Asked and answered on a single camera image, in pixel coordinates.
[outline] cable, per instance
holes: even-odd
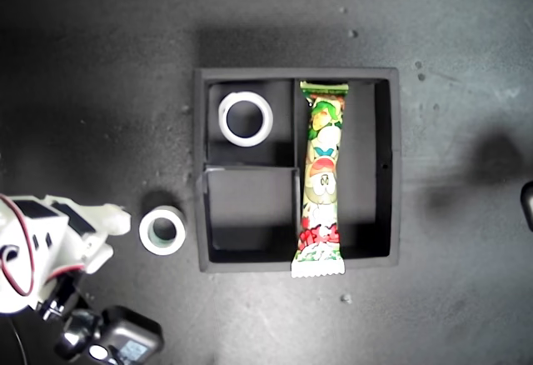
[[[63,275],[64,273],[72,271],[82,271],[84,269],[85,264],[83,263],[68,265],[66,267],[58,267],[57,269],[54,269],[52,273],[50,273],[50,276],[47,277],[46,283],[50,282],[52,279],[57,278],[60,275]]]
[[[20,355],[22,357],[22,365],[28,365],[29,362],[27,361],[26,350],[24,350],[24,345],[22,344],[22,340],[20,338],[20,335],[18,334],[15,322],[10,317],[7,320],[9,321],[9,323],[11,323],[11,329],[13,329],[13,334],[15,335],[15,338],[17,338],[18,347],[20,348]]]
[[[26,238],[26,244],[27,244],[27,251],[28,251],[29,256],[30,256],[30,269],[31,269],[30,287],[25,292],[20,287],[20,285],[17,283],[17,281],[12,276],[12,274],[9,272],[9,270],[7,269],[7,255],[10,253],[10,251],[9,251],[9,247],[10,246],[7,246],[6,248],[4,248],[4,253],[2,255],[1,266],[2,266],[3,276],[6,277],[7,281],[9,282],[9,284],[11,285],[13,290],[15,290],[18,293],[19,296],[27,297],[33,291],[33,279],[34,279],[34,276],[35,276],[35,262],[33,261],[33,250],[32,250],[32,243],[31,243],[32,239],[30,238],[30,234],[27,231],[26,222],[24,221],[24,215],[22,214],[20,208],[17,207],[17,204],[15,204],[10,198],[4,196],[3,194],[0,194],[0,200],[2,200],[4,202],[4,204],[6,204],[7,207],[13,211],[13,213],[17,217],[18,222],[20,223],[22,231],[24,232],[24,237]]]

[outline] red wire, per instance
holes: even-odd
[[[63,275],[64,273],[71,271],[82,271],[83,269],[85,269],[85,265],[70,265],[66,267],[60,267],[59,269],[53,271],[50,276],[48,276],[46,283],[50,282],[54,278],[57,278],[59,275]]]
[[[33,250],[32,250],[32,242],[31,242],[32,239],[30,238],[30,234],[27,231],[26,222],[24,221],[24,215],[22,214],[20,208],[17,207],[17,205],[11,199],[4,196],[3,194],[0,194],[0,200],[2,200],[9,207],[9,209],[13,211],[13,213],[17,217],[18,222],[20,223],[22,231],[24,232],[24,237],[26,238],[27,251],[29,252],[29,256],[30,256],[30,269],[31,269],[30,287],[27,290],[27,292],[25,292],[20,287],[20,285],[15,281],[15,278],[12,276],[12,274],[7,269],[7,264],[4,263],[4,261],[1,261],[3,276],[6,277],[7,281],[9,282],[13,290],[15,290],[18,293],[18,295],[27,297],[33,291],[33,283],[34,283],[33,279],[35,275],[35,262],[33,261]]]

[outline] snack wrapper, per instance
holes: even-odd
[[[298,248],[293,278],[344,273],[337,230],[336,163],[348,85],[301,82],[311,106]]]

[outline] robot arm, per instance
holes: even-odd
[[[130,225],[130,214],[112,204],[0,194],[0,313],[30,307],[45,321],[65,322],[56,346],[64,359],[88,354],[101,363],[144,363],[162,348],[159,324],[122,307],[96,314],[76,289],[113,255],[107,237]],[[65,309],[73,301],[75,308]]]

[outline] cartoon character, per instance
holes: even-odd
[[[341,108],[341,102],[336,102],[335,105],[333,105],[331,102],[317,100],[315,107],[311,110],[309,140],[316,138],[318,132],[328,125],[335,125],[338,128],[341,128]]]
[[[313,164],[307,165],[308,176],[305,178],[304,193],[315,204],[336,203],[335,163],[329,157],[320,157]]]
[[[341,129],[337,126],[322,128],[316,138],[307,145],[307,163],[313,163],[319,157],[331,157],[337,160],[339,142],[341,141]]]

